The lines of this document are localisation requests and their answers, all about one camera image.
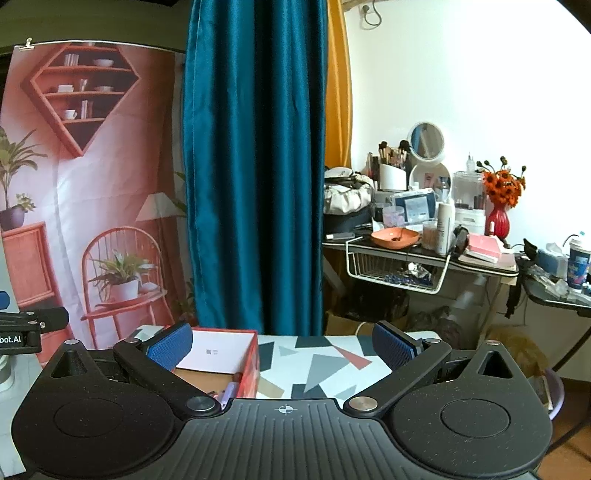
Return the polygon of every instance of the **pink wall mural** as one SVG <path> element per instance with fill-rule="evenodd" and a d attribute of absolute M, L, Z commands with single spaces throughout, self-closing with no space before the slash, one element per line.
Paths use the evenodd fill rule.
<path fill-rule="evenodd" d="M 66 307 L 88 348 L 183 314 L 182 64 L 180 54 L 108 43 L 12 57 L 0 126 L 10 142 L 34 130 L 24 146 L 46 155 L 24 158 L 8 206 L 0 196 L 12 289 L 21 310 Z"/>

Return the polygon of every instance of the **white bag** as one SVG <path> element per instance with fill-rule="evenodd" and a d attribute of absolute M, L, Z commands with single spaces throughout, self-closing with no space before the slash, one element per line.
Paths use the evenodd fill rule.
<path fill-rule="evenodd" d="M 348 215 L 371 204 L 374 198 L 372 179 L 346 167 L 324 172 L 324 214 Z"/>

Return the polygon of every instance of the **lampshade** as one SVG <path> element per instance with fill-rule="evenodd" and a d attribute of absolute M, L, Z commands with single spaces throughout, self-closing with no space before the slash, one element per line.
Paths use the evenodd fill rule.
<path fill-rule="evenodd" d="M 164 192 L 150 193 L 138 213 L 136 222 L 184 215 Z"/>

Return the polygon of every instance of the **bowl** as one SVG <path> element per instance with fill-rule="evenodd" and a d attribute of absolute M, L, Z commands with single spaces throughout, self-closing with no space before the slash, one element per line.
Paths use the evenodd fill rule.
<path fill-rule="evenodd" d="M 97 67 L 112 67 L 115 61 L 107 59 L 97 59 L 93 60 L 92 63 L 94 63 Z"/>
<path fill-rule="evenodd" d="M 371 241 L 389 250 L 400 250 L 418 243 L 419 234 L 407 228 L 393 227 L 372 233 Z"/>

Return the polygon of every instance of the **open box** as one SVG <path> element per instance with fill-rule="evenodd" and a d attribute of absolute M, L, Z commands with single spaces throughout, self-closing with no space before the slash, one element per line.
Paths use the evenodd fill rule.
<path fill-rule="evenodd" d="M 256 331 L 194 328 L 193 347 L 174 373 L 205 393 L 216 393 L 222 406 L 229 396 L 255 398 L 260 375 Z"/>

